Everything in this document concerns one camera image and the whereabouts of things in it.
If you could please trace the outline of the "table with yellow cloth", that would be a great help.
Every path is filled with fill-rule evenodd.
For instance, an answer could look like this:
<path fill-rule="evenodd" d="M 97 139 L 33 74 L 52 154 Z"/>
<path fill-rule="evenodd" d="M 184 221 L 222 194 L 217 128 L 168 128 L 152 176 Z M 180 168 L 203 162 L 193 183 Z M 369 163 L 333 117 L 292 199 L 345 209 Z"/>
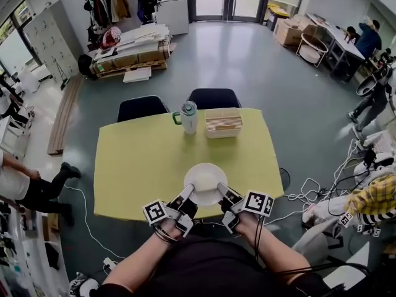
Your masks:
<path fill-rule="evenodd" d="M 145 220 L 143 206 L 168 202 L 184 186 L 195 165 L 211 163 L 225 173 L 240 194 L 250 190 L 283 195 L 277 158 L 262 112 L 240 109 L 243 127 L 236 137 L 209 139 L 205 113 L 198 112 L 197 132 L 187 135 L 169 113 L 147 116 L 100 129 L 94 171 L 94 212 Z"/>

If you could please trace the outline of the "green broom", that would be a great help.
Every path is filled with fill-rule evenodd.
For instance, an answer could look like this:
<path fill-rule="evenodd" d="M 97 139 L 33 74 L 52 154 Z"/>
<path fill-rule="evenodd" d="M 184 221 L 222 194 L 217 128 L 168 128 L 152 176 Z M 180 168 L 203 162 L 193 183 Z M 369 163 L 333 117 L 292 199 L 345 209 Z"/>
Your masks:
<path fill-rule="evenodd" d="M 69 82 L 69 78 L 68 78 L 67 74 L 64 72 L 64 70 L 62 69 L 60 64 L 58 64 L 58 69 L 59 69 L 59 74 L 62 78 L 61 90 L 64 90 L 67 83 Z"/>

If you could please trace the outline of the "white metal locker cabinet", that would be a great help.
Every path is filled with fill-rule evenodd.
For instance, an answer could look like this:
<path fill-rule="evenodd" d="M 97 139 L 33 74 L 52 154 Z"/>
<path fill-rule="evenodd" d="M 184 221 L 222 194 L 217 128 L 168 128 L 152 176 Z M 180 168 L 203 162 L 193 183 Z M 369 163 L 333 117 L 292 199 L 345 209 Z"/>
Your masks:
<path fill-rule="evenodd" d="M 24 32 L 56 82 L 79 73 L 77 62 L 83 51 L 62 1 L 38 14 L 24 28 Z"/>

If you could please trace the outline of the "large cardboard box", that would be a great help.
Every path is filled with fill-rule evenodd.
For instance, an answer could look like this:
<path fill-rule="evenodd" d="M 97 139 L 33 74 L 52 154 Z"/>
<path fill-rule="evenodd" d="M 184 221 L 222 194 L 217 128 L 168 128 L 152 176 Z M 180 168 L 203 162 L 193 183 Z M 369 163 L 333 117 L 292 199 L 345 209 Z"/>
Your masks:
<path fill-rule="evenodd" d="M 298 46 L 304 25 L 295 19 L 278 19 L 273 31 L 275 39 L 284 47 Z"/>

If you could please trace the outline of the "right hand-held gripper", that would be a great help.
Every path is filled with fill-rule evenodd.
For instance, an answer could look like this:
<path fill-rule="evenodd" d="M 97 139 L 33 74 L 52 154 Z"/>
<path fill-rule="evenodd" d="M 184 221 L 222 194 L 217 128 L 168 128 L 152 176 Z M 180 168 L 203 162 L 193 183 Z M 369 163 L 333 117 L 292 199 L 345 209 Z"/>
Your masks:
<path fill-rule="evenodd" d="M 242 196 L 224 183 L 218 183 L 217 189 L 223 195 L 220 201 L 224 213 L 222 223 L 231 234 L 235 232 L 235 226 L 239 223 L 238 215 L 241 212 L 253 213 L 261 224 L 265 218 L 270 217 L 274 198 L 268 194 L 248 191 Z"/>

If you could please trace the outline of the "stack of white boards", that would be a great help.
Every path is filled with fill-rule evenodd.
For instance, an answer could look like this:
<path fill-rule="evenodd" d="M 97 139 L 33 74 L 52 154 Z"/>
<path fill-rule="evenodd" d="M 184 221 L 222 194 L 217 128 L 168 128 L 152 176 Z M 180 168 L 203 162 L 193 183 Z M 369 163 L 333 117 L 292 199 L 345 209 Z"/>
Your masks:
<path fill-rule="evenodd" d="M 165 24 L 151 23 L 142 25 L 139 28 L 122 33 L 120 42 L 115 46 L 115 50 L 120 53 L 140 45 L 165 41 L 169 36 L 170 31 Z"/>

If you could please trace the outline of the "black bin yellow lid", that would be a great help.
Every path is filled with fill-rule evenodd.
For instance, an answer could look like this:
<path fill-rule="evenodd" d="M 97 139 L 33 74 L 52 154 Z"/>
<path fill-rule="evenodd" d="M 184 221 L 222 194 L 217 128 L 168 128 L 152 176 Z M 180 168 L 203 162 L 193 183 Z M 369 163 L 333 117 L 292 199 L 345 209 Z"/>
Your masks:
<path fill-rule="evenodd" d="M 266 26 L 271 31 L 274 31 L 277 21 L 279 19 L 289 19 L 290 15 L 287 13 L 287 11 L 283 10 L 281 7 L 277 5 L 270 4 L 269 7 L 267 8 L 268 10 L 268 18 L 267 18 L 267 23 Z"/>

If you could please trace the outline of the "beige slatted basket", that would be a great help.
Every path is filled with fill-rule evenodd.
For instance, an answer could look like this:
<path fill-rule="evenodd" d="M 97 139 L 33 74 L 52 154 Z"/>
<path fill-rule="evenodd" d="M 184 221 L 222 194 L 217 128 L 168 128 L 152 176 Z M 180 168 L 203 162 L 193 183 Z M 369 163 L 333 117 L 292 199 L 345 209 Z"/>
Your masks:
<path fill-rule="evenodd" d="M 208 139 L 236 137 L 243 128 L 238 108 L 217 108 L 205 111 L 205 134 Z"/>

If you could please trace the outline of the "white marble table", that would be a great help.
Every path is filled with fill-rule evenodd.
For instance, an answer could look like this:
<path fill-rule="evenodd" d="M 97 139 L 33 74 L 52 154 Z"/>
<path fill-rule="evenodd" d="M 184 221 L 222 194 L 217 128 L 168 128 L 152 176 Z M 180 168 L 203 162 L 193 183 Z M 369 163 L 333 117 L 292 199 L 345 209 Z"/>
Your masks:
<path fill-rule="evenodd" d="M 370 243 L 367 242 L 357 253 L 352 255 L 346 262 L 368 266 Z M 360 270 L 350 266 L 341 266 L 324 278 L 324 282 L 329 288 L 334 288 L 339 284 L 344 284 L 349 290 L 365 277 Z"/>

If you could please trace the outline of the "person's black shirt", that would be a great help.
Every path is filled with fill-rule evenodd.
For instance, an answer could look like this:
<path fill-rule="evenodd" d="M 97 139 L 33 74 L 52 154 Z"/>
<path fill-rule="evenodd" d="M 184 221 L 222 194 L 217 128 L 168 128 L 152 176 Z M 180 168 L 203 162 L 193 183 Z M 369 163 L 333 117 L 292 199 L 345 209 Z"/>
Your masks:
<path fill-rule="evenodd" d="M 240 245 L 193 237 L 166 252 L 137 289 L 106 283 L 92 297 L 322 297 L 329 292 L 317 273 L 304 273 L 287 284 Z"/>

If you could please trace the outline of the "grey shell chair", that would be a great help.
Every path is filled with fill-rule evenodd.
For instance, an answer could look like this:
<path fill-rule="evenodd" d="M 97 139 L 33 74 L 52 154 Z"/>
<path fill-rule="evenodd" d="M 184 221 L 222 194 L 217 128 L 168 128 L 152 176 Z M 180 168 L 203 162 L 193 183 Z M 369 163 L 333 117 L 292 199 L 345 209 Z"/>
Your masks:
<path fill-rule="evenodd" d="M 300 253 L 311 265 L 316 265 L 327 259 L 330 250 L 342 247 L 342 228 L 338 217 L 334 217 L 308 229 L 292 249 Z"/>

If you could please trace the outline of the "white round plate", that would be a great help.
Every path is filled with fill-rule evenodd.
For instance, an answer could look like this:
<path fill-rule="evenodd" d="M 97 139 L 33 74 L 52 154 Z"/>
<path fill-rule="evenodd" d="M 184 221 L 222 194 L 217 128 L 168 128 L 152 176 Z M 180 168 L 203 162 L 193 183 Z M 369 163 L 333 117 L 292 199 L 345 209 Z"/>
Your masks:
<path fill-rule="evenodd" d="M 201 163 L 193 166 L 184 177 L 184 186 L 193 184 L 194 178 L 199 173 L 211 173 L 218 179 L 218 183 L 228 184 L 226 174 L 221 168 L 211 163 Z M 198 206 L 211 206 L 217 204 L 223 198 L 220 191 L 216 188 L 207 192 L 196 192 L 195 188 L 189 199 Z"/>

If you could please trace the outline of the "black mesh wastebasket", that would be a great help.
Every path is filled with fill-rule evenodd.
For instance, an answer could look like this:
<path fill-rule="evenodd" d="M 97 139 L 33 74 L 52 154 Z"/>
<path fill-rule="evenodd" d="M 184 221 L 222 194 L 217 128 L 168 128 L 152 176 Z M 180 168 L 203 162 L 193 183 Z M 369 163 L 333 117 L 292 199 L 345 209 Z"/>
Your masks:
<path fill-rule="evenodd" d="M 283 191 L 286 192 L 291 184 L 291 176 L 289 172 L 282 167 L 279 167 L 279 174 L 282 182 Z"/>

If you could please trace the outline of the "white pink cloth bundle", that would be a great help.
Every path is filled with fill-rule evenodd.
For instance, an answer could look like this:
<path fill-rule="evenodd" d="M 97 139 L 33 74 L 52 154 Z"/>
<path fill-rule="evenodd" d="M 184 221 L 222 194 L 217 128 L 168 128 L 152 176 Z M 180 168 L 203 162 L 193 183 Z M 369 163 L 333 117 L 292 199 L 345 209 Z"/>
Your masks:
<path fill-rule="evenodd" d="M 350 196 L 340 196 L 328 199 L 318 204 L 311 204 L 302 215 L 302 222 L 307 225 L 315 225 L 334 217 L 340 220 L 348 209 Z"/>

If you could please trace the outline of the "wooden plank stack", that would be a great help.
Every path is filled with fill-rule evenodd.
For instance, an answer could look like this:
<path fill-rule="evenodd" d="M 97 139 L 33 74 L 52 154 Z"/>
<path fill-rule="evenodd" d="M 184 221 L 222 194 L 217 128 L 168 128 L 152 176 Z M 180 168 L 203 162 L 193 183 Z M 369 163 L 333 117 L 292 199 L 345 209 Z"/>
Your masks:
<path fill-rule="evenodd" d="M 47 154 L 50 156 L 61 155 L 64 150 L 64 141 L 69 127 L 71 114 L 77 104 L 83 75 L 73 76 L 62 91 L 62 99 L 54 119 L 49 137 Z"/>

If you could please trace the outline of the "white workbench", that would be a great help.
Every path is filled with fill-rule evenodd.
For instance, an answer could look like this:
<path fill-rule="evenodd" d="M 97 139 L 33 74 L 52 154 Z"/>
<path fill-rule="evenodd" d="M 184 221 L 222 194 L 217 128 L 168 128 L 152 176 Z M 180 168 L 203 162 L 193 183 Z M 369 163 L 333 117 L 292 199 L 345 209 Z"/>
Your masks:
<path fill-rule="evenodd" d="M 306 16 L 316 25 L 314 37 L 329 43 L 334 41 L 335 25 L 315 14 L 306 13 Z"/>
<path fill-rule="evenodd" d="M 364 62 L 364 56 L 347 33 L 336 27 L 327 28 L 326 33 L 331 37 L 329 51 L 325 57 L 330 75 L 341 78 L 343 82 L 349 82 Z"/>

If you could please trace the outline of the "long flat cardboard boxes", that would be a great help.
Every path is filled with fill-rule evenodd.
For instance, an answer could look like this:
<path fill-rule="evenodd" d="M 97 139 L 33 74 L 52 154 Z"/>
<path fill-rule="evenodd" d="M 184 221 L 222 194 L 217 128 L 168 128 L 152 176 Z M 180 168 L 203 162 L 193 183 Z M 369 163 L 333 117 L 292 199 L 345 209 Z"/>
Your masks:
<path fill-rule="evenodd" d="M 164 63 L 170 57 L 170 43 L 168 40 L 154 42 L 125 49 L 118 54 L 105 59 L 98 59 L 90 65 L 93 74 L 107 73 L 136 64 Z"/>

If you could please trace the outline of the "person's right forearm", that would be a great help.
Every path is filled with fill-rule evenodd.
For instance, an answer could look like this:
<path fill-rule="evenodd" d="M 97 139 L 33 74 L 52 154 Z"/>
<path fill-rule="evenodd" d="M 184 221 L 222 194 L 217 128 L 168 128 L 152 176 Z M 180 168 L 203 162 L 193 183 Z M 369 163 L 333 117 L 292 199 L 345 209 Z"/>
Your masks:
<path fill-rule="evenodd" d="M 303 255 L 281 242 L 266 228 L 258 233 L 253 228 L 252 231 L 242 231 L 241 234 L 271 272 L 286 272 L 310 267 Z"/>

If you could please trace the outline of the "white flat board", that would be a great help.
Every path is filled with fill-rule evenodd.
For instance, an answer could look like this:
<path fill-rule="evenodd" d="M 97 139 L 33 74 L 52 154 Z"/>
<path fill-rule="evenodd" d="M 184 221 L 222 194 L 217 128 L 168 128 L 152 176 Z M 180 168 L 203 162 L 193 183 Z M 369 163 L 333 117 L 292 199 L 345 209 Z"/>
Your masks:
<path fill-rule="evenodd" d="M 151 67 L 141 67 L 133 71 L 127 71 L 124 75 L 123 82 L 125 84 L 149 80 L 152 76 Z"/>

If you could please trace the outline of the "dark blue chair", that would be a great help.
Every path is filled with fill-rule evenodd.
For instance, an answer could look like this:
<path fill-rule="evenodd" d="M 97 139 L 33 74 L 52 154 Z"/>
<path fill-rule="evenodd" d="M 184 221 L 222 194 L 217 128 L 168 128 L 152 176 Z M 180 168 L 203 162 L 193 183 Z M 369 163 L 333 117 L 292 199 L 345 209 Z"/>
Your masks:
<path fill-rule="evenodd" d="M 160 97 L 149 95 L 139 98 L 124 100 L 118 110 L 117 122 L 129 121 L 132 119 L 144 118 L 158 114 L 169 113 L 168 107 Z"/>
<path fill-rule="evenodd" d="M 235 92 L 229 88 L 197 88 L 187 100 L 193 101 L 198 110 L 241 107 Z"/>

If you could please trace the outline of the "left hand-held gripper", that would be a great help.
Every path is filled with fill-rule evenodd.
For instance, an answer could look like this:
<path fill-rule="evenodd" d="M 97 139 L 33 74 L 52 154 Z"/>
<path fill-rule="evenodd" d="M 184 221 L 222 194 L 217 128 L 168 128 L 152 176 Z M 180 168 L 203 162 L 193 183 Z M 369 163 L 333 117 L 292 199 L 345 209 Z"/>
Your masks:
<path fill-rule="evenodd" d="M 188 184 L 176 199 L 187 200 L 193 191 L 194 185 Z M 172 238 L 161 226 L 164 220 L 173 220 L 174 227 L 181 232 L 183 238 L 189 234 L 194 226 L 193 218 L 187 213 L 184 213 L 177 205 L 176 201 L 166 204 L 160 199 L 157 199 L 142 207 L 146 221 L 160 238 Z"/>

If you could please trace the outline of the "person's left hand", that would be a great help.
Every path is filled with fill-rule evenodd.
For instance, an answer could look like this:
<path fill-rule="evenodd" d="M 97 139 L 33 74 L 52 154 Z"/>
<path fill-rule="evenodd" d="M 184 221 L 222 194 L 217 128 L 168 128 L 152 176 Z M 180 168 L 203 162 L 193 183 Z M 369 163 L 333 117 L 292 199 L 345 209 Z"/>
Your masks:
<path fill-rule="evenodd" d="M 177 242 L 182 238 L 182 232 L 176 227 L 176 222 L 173 219 L 164 219 L 155 226 L 155 229 L 168 242 Z"/>

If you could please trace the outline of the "black bag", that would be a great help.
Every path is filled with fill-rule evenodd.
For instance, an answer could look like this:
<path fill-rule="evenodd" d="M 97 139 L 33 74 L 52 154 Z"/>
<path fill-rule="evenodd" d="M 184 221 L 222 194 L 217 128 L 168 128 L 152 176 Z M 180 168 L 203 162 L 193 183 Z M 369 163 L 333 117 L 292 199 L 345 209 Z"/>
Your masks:
<path fill-rule="evenodd" d="M 90 80 L 97 80 L 97 76 L 93 74 L 90 70 L 92 64 L 92 57 L 87 54 L 80 55 L 78 58 L 78 68 L 79 72 L 88 77 Z"/>

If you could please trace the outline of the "small cardboard box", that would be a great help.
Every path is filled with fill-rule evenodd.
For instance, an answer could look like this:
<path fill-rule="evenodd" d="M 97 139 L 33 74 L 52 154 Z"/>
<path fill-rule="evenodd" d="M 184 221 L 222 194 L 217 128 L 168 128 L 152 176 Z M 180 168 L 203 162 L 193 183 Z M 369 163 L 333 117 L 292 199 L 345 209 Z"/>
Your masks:
<path fill-rule="evenodd" d="M 42 216 L 43 236 L 45 241 L 52 241 L 59 235 L 59 216 L 57 213 L 47 213 Z"/>

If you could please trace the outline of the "open cardboard box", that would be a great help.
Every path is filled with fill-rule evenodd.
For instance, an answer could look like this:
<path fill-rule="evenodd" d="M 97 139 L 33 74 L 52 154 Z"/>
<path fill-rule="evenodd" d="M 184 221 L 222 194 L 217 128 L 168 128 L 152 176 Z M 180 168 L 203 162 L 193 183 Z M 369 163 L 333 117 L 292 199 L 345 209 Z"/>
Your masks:
<path fill-rule="evenodd" d="M 292 21 L 298 26 L 298 29 L 308 35 L 313 35 L 316 31 L 317 25 L 309 18 L 303 15 L 296 14 Z"/>

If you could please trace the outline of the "white chest freezer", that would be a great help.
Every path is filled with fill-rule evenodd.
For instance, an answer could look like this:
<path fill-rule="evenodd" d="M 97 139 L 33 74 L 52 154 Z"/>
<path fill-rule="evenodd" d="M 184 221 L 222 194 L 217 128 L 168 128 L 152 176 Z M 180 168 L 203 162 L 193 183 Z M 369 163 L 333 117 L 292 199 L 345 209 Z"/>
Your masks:
<path fill-rule="evenodd" d="M 168 27 L 171 35 L 189 33 L 188 0 L 161 0 L 155 11 L 157 24 Z"/>

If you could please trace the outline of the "wooden pallet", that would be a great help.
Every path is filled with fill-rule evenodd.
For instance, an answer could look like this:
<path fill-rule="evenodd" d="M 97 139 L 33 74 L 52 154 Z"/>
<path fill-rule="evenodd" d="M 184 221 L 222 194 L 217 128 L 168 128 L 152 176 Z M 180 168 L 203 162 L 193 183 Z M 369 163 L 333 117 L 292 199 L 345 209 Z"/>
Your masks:
<path fill-rule="evenodd" d="M 117 75 L 123 75 L 130 71 L 136 71 L 138 69 L 149 68 L 151 70 L 162 70 L 167 68 L 166 60 L 157 60 L 157 61 L 150 61 L 144 63 L 138 63 L 130 66 L 125 66 L 121 68 L 112 69 L 110 71 L 103 71 L 96 73 L 96 76 L 99 79 L 113 77 Z"/>

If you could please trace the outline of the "person's right hand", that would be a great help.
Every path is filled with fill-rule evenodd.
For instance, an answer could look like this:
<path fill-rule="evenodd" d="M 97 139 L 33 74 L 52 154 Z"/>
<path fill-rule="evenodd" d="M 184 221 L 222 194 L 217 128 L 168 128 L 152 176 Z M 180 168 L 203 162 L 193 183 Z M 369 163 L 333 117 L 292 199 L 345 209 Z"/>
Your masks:
<path fill-rule="evenodd" d="M 251 212 L 241 212 L 238 217 L 239 223 L 235 227 L 237 233 L 247 238 L 254 237 L 259 226 L 257 217 Z"/>

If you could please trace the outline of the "person's left forearm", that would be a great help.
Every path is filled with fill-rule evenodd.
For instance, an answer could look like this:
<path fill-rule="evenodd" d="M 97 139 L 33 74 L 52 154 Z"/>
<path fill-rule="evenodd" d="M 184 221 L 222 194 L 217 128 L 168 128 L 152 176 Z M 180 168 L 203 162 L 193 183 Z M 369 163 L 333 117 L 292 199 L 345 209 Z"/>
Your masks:
<path fill-rule="evenodd" d="M 118 263 L 103 282 L 104 285 L 114 284 L 135 292 L 155 270 L 156 266 L 176 242 L 163 230 L 154 232 L 136 252 Z"/>

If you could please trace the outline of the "white black cone device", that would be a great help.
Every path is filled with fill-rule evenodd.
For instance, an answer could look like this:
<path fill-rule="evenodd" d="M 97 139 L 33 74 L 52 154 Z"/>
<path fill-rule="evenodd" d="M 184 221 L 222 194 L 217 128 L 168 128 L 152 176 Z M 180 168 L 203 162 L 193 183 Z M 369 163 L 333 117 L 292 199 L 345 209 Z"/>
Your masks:
<path fill-rule="evenodd" d="M 371 94 L 377 86 L 385 86 L 389 77 L 392 75 L 392 69 L 389 66 L 383 66 L 365 78 L 356 89 L 359 97 L 365 97 Z"/>

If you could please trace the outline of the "red patterned helmet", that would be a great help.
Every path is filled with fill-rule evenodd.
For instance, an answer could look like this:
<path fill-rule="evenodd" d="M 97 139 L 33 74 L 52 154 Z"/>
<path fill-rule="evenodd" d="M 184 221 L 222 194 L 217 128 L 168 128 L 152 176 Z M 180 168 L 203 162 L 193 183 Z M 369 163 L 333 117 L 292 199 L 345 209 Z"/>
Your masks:
<path fill-rule="evenodd" d="M 111 48 L 121 41 L 121 30 L 114 26 L 109 28 L 104 34 L 100 44 L 101 49 Z"/>

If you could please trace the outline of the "white storage shelf unit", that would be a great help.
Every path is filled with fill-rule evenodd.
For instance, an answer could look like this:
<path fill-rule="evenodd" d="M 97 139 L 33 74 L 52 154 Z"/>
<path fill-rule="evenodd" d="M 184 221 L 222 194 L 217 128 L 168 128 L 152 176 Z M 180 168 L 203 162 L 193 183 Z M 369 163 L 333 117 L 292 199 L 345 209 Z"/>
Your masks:
<path fill-rule="evenodd" d="M 0 287 L 12 297 L 69 297 L 60 232 L 44 240 L 43 214 L 0 202 Z"/>

